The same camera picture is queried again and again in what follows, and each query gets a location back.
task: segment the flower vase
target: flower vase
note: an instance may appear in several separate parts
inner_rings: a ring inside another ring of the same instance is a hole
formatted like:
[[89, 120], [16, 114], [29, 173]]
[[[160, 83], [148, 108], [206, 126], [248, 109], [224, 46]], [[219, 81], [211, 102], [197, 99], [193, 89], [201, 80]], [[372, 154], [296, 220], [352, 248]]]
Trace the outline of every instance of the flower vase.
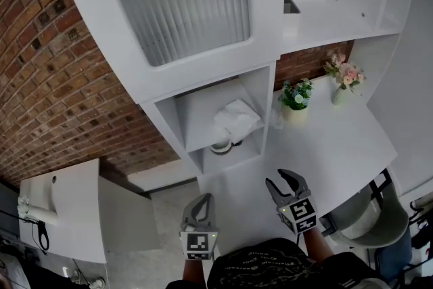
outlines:
[[338, 87], [337, 90], [332, 95], [332, 103], [334, 105], [341, 105], [344, 103], [344, 100], [347, 98], [347, 94], [349, 92], [349, 88], [341, 88]]
[[291, 125], [303, 125], [305, 123], [308, 110], [308, 106], [302, 110], [293, 110], [289, 106], [283, 105], [282, 114], [284, 120], [287, 123]]

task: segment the gray floor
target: gray floor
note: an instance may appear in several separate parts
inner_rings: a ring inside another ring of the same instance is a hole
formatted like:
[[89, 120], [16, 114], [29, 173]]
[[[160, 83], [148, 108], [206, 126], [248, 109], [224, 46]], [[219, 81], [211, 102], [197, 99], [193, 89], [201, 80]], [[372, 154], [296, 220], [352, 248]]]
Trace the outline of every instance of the gray floor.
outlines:
[[[110, 289], [164, 289], [169, 282], [180, 279], [184, 258], [178, 236], [179, 225], [184, 207], [199, 195], [200, 190], [197, 182], [151, 194], [162, 248], [146, 252], [110, 252], [107, 255], [106, 267], [102, 264], [77, 261], [85, 277], [92, 280], [98, 277], [106, 278], [106, 274], [108, 274], [110, 286], [107, 288]], [[337, 246], [331, 240], [329, 243], [334, 252], [348, 250], [345, 247]], [[300, 241], [300, 247], [306, 251], [303, 239]], [[362, 250], [357, 253], [363, 258]], [[42, 266], [60, 275], [63, 274], [64, 267], [67, 268], [69, 274], [76, 268], [72, 259], [53, 254], [48, 256], [40, 254], [40, 259]], [[204, 262], [206, 277], [211, 266], [212, 262]]]

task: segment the white vase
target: white vase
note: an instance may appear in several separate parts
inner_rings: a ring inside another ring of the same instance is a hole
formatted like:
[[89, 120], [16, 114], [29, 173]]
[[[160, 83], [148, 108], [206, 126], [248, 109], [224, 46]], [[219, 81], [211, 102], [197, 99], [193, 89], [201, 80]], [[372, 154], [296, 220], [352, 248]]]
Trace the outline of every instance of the white vase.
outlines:
[[293, 110], [289, 106], [283, 105], [282, 114], [284, 120], [287, 123], [291, 125], [303, 125], [305, 123], [308, 110], [308, 106], [302, 110]]
[[58, 224], [58, 216], [52, 210], [45, 210], [44, 208], [28, 205], [28, 215], [38, 221], [44, 221], [51, 225]]
[[343, 89], [341, 87], [338, 87], [337, 90], [332, 95], [332, 103], [334, 105], [343, 104], [347, 100], [349, 93], [350, 93], [349, 88]]

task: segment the red brick wall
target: red brick wall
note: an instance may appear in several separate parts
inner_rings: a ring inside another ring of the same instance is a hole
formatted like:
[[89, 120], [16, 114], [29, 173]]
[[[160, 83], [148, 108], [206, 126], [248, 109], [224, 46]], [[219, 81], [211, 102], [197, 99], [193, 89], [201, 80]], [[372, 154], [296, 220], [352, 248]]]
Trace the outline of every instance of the red brick wall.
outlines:
[[126, 93], [73, 0], [0, 0], [0, 178], [103, 158], [123, 173], [177, 158]]
[[274, 91], [281, 89], [285, 80], [297, 83], [304, 77], [313, 79], [323, 76], [325, 74], [323, 65], [331, 58], [331, 55], [343, 53], [348, 59], [353, 43], [353, 40], [343, 41], [283, 54], [281, 59], [277, 61]]

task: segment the white desk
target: white desk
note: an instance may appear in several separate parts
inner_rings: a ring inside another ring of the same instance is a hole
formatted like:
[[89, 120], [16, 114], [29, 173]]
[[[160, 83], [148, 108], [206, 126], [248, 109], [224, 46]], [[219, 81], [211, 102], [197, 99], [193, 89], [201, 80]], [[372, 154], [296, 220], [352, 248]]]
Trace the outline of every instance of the white desk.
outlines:
[[[57, 225], [46, 224], [48, 252], [105, 263], [108, 250], [159, 248], [152, 202], [100, 177], [99, 159], [23, 180], [20, 195], [58, 214]], [[21, 241], [37, 248], [33, 237], [20, 221]]]
[[[276, 215], [265, 185], [268, 177], [283, 193], [290, 191], [277, 169], [293, 170], [306, 179], [322, 216], [361, 190], [395, 159], [394, 147], [362, 97], [352, 95], [347, 104], [334, 106], [334, 86], [329, 78], [315, 80], [314, 88], [302, 127], [270, 128], [264, 156], [198, 178], [202, 192], [214, 194], [216, 200], [221, 254], [268, 238], [291, 236]], [[279, 107], [278, 95], [274, 95], [274, 108]]]

